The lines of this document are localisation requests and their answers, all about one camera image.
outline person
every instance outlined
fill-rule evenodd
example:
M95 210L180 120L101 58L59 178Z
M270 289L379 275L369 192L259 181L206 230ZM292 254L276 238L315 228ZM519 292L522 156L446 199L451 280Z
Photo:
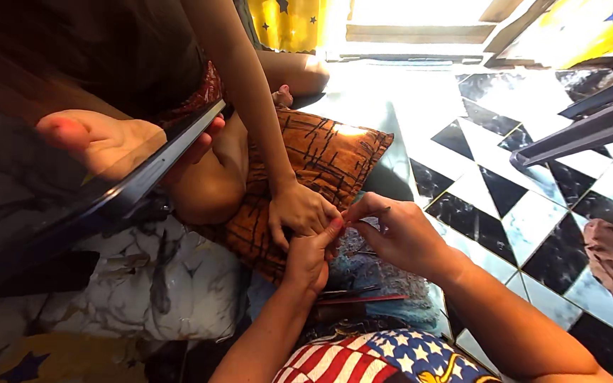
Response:
M380 232L361 218L375 213ZM211 382L498 381L437 337L413 329L317 339L297 349L302 326L328 279L328 248L353 227L384 261L438 284L498 370L521 381L613 382L571 335L451 248L422 210L373 193L316 236L290 243L285 278L230 348Z
M119 178L164 144L154 124L169 122L162 116L204 108L224 88L235 112L192 152L211 150L177 163L167 193L186 223L227 221L245 193L249 134L268 174L273 240L285 250L283 226L313 235L341 215L297 181L272 91L311 95L328 78L313 56L255 51L231 0L0 0L0 112L37 126L93 175Z

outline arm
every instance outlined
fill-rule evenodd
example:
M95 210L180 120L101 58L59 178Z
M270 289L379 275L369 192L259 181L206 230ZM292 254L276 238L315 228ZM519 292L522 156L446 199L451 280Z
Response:
M379 214L382 234L361 217ZM412 202L368 193L343 213L384 260L438 284L498 369L536 382L613 382L576 339L457 249Z
M329 244L342 225L342 220L333 220L319 235L291 241L283 283L226 353L210 382L270 382L275 377L328 281Z
M233 2L183 0L182 5L205 53L226 83L238 115L259 147L272 195L269 227L274 241L287 251L281 226L289 226L298 235L315 235L341 215L320 194L297 182L266 76Z

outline american flag shirt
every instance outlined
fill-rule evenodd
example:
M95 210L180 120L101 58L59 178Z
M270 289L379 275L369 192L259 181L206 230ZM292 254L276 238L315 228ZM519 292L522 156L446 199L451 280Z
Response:
M499 382L438 337L412 329L380 331L297 349L274 383Z

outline orange pillow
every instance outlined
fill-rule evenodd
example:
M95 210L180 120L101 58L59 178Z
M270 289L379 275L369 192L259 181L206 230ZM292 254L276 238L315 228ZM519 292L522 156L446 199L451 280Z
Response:
M302 185L344 211L370 170L394 140L393 134L353 127L290 109L277 110L287 155ZM271 193L256 144L249 144L247 192L238 213L219 225L191 225L203 237L238 254L269 282L280 283L286 254L268 228Z

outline leg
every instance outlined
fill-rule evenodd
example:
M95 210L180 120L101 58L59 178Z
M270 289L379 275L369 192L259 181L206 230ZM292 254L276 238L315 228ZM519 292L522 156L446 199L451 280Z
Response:
M247 171L247 130L234 113L212 151L167 187L178 218L199 225L228 221L241 205Z
M286 84L294 96L314 95L322 92L330 79L325 62L312 55L258 50L257 57L271 92Z

